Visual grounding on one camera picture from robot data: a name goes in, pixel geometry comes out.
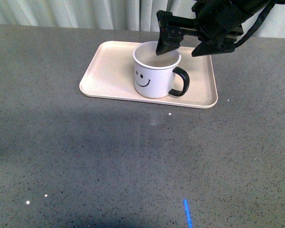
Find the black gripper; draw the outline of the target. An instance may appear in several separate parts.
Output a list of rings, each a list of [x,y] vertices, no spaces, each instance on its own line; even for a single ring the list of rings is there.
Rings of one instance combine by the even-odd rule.
[[[185,35],[197,36],[197,29],[202,36],[199,37],[201,43],[191,53],[193,57],[235,51],[237,38],[244,34],[242,23],[247,19],[245,3],[245,0],[198,0],[191,8],[196,19],[157,11],[160,36],[156,55],[178,49]]]

